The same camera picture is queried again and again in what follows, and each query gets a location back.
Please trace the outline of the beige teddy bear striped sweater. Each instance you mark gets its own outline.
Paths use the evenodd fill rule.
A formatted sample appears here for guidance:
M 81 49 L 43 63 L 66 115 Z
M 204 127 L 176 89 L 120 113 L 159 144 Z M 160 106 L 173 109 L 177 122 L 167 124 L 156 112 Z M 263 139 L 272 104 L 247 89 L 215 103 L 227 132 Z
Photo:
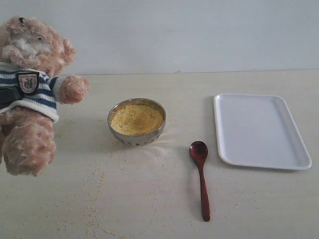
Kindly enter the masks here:
M 0 109 L 0 160 L 13 176 L 38 176 L 55 157 L 57 104 L 81 102 L 89 82 L 60 77 L 75 48 L 35 17 L 13 16 L 0 27 L 0 88 L 18 88 L 21 100 Z

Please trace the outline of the dark red wooden spoon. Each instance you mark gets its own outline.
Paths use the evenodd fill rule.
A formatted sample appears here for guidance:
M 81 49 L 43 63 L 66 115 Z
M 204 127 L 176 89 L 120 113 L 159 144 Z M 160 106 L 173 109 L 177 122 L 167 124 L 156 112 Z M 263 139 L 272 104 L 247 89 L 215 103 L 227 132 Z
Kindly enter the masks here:
M 201 214 L 204 221 L 210 221 L 210 203 L 204 178 L 203 168 L 208 157 L 208 148 L 202 141 L 194 141 L 189 148 L 189 154 L 197 166 L 200 180 Z

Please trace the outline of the steel bowl of yellow millet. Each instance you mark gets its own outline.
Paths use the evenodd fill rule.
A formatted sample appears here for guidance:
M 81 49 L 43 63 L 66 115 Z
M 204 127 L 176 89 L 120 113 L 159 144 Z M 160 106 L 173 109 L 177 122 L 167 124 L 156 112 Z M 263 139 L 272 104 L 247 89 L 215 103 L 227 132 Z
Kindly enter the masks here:
M 166 123 L 161 104 L 146 98 L 134 98 L 115 105 L 107 122 L 113 136 L 128 146 L 145 146 L 159 138 Z

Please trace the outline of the white rectangular plastic tray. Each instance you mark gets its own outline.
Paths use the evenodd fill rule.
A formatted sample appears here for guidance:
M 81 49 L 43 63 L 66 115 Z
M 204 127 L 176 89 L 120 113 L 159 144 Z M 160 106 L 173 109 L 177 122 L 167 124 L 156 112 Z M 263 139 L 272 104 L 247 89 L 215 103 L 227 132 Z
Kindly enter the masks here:
M 312 166 L 283 98 L 224 93 L 213 100 L 222 161 L 234 166 L 281 170 L 306 170 Z

